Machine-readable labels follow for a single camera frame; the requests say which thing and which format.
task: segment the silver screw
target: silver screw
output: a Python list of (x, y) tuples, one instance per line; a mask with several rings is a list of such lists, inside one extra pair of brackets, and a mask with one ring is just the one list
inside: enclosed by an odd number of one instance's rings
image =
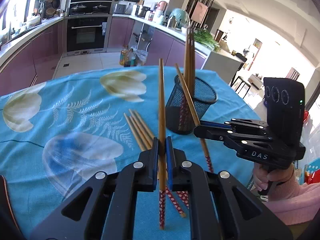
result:
[(102, 171), (96, 173), (96, 179), (103, 179), (106, 176), (106, 174)]
[(136, 169), (142, 168), (143, 167), (143, 163), (142, 162), (135, 162), (133, 164), (133, 167)]
[(223, 179), (227, 179), (230, 177), (230, 173), (227, 171), (222, 171), (222, 172), (220, 172), (220, 177)]
[(184, 161), (182, 162), (182, 167), (190, 168), (192, 166), (192, 163), (190, 161)]

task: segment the oven handle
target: oven handle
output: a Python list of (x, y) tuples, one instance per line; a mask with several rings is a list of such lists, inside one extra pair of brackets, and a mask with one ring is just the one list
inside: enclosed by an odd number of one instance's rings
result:
[(102, 27), (102, 24), (101, 25), (92, 25), (92, 26), (71, 27), (71, 29), (90, 28), (90, 27)]

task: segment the oven door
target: oven door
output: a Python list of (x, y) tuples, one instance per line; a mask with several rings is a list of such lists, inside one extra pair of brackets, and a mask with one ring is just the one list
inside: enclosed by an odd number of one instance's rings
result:
[(89, 17), (68, 20), (67, 52), (102, 49), (105, 44), (108, 17)]

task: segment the green vegetable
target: green vegetable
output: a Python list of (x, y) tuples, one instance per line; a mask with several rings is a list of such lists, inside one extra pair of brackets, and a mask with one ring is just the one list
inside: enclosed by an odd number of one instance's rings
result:
[(213, 39), (212, 35), (204, 29), (196, 29), (194, 32), (194, 38), (196, 42), (199, 42), (205, 46), (207, 46), (209, 49), (212, 50), (219, 50), (220, 46), (219, 44)]

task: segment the oven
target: oven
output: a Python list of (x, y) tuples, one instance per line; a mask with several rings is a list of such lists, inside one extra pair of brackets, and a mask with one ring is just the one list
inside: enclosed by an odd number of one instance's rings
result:
[(107, 50), (109, 28), (112, 16), (109, 17), (76, 17), (68, 19), (67, 54), (77, 55)]

